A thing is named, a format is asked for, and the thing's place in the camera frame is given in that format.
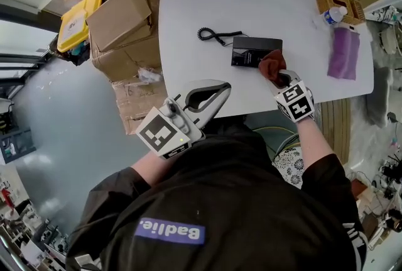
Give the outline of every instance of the white bottle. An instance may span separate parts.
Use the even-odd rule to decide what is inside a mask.
[[[347,14],[347,9],[345,6],[334,6],[331,7],[328,11],[324,12],[323,17],[324,21],[329,24],[335,24],[342,21],[342,18]]]

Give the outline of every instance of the patterned cloth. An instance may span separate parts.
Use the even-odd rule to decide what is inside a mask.
[[[301,155],[302,149],[300,147],[290,148],[282,151],[273,162],[283,179],[299,189],[302,188],[302,175],[304,173],[304,163]]]

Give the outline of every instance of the purple patch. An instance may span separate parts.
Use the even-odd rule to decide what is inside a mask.
[[[203,244],[205,227],[155,218],[141,218],[135,236],[186,244]]]

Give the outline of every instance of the gray floor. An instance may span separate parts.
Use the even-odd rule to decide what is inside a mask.
[[[114,91],[90,62],[54,60],[14,98],[21,126],[30,126],[37,151],[12,164],[39,213],[69,233],[88,191],[146,153],[127,136]]]

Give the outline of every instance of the brown cloth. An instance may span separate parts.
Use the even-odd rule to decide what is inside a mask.
[[[286,62],[281,50],[274,50],[267,54],[259,63],[258,69],[265,79],[273,81],[278,87],[286,82],[278,75],[279,70],[286,70]]]

